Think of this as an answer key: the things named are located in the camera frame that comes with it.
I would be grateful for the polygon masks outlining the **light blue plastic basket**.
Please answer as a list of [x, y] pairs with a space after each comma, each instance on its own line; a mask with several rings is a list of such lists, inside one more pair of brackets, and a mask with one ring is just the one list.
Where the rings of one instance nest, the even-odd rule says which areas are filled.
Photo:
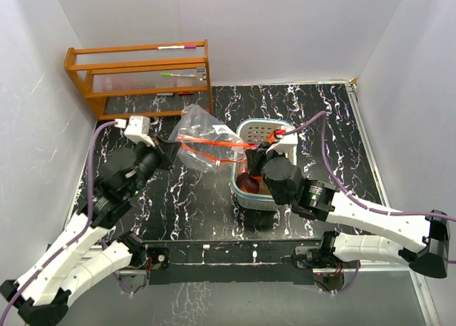
[[[237, 128], [237, 135], [246, 143], [257, 145], [269, 137], [274, 130], [293, 130], [291, 123], [283, 120], [249, 118]], [[279, 206], [270, 194], [253, 194], [242, 191], [236, 184], [238, 173], [244, 167], [233, 164], [230, 177], [230, 189], [241, 207], [260, 211], [276, 211]]]

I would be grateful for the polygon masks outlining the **clear zip bag orange zipper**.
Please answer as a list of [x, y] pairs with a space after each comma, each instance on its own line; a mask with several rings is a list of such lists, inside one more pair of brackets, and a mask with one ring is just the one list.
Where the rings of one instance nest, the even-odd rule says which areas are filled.
[[169, 137], [179, 142], [179, 160], [198, 172], [219, 172], [233, 164], [245, 164], [245, 152], [255, 149], [228, 126], [199, 105], [189, 105]]

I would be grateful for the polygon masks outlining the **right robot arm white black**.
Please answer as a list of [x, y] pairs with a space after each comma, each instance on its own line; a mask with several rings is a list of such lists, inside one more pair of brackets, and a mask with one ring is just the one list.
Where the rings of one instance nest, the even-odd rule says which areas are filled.
[[446, 278], [450, 217], [437, 210], [404, 212], [357, 199], [343, 188], [305, 178], [274, 145], [246, 150], [250, 178], [260, 177], [275, 204], [304, 219], [359, 228], [361, 236], [327, 231], [318, 249], [299, 256], [303, 265], [332, 267], [352, 261], [407, 265], [430, 278]]

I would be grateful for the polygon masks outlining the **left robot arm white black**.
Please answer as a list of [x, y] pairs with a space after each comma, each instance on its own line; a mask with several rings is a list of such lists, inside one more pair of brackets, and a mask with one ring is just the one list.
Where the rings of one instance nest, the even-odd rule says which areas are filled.
[[5, 280], [1, 294], [27, 325], [57, 325], [85, 291], [124, 267], [140, 268], [147, 246], [128, 231], [84, 261], [84, 255], [130, 210], [158, 169], [172, 168], [179, 142], [145, 137], [132, 148], [114, 150], [99, 168], [87, 204], [24, 275]]

